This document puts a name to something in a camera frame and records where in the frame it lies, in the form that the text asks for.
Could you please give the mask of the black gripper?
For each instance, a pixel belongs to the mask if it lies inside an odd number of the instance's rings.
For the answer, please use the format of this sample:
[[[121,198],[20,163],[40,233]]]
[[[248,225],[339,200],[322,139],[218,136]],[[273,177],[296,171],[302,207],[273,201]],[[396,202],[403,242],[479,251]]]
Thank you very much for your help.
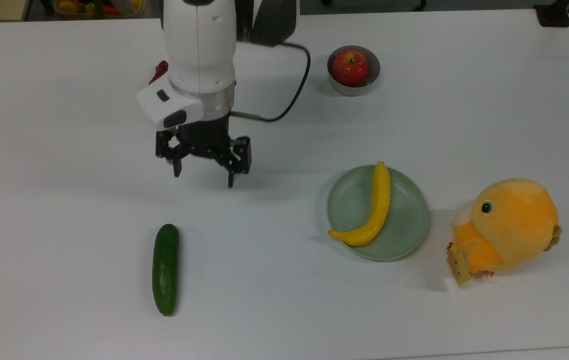
[[[227,187],[234,187],[235,176],[251,170],[251,139],[248,136],[231,139],[230,116],[216,120],[195,121],[180,125],[177,130],[157,131],[155,156],[172,165],[175,178],[182,173],[182,159],[193,154],[207,155],[211,150],[214,160],[227,170]]]

